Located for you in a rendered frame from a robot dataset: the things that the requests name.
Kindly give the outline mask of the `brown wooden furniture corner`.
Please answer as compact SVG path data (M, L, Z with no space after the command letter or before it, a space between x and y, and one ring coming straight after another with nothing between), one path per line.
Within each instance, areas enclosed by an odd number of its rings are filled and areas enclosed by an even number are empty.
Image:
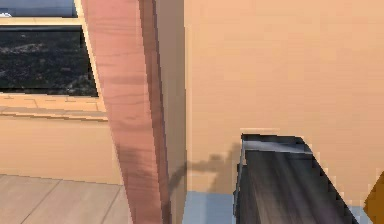
M384 171L368 194L363 210L373 224L384 224Z

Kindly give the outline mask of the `wooden framed window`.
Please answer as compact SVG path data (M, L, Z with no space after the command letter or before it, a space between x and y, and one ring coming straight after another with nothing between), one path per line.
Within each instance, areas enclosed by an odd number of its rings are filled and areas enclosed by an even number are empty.
M82 0L0 0L0 114L107 119Z

